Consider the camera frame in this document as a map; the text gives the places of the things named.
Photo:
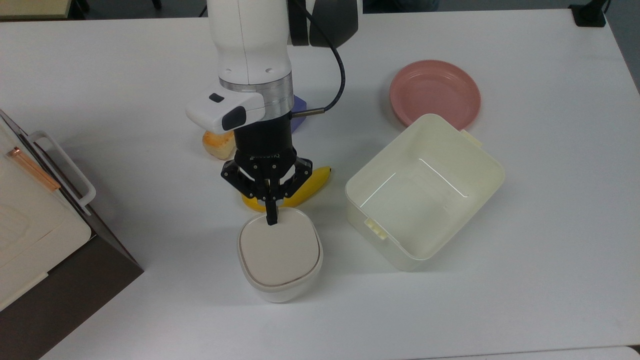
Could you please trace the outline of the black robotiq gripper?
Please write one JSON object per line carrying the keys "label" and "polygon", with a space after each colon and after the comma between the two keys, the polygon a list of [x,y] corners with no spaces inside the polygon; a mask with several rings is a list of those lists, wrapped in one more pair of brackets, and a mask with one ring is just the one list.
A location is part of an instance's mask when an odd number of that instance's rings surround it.
{"label": "black robotiq gripper", "polygon": [[[224,163],[221,177],[245,197],[262,201],[267,225],[275,225],[278,223],[279,203],[291,198],[311,177],[313,162],[297,157],[290,115],[239,127],[234,130],[234,137],[237,147],[235,161]],[[272,194],[270,179],[262,162],[272,164]],[[294,173],[281,183],[291,167]]]}

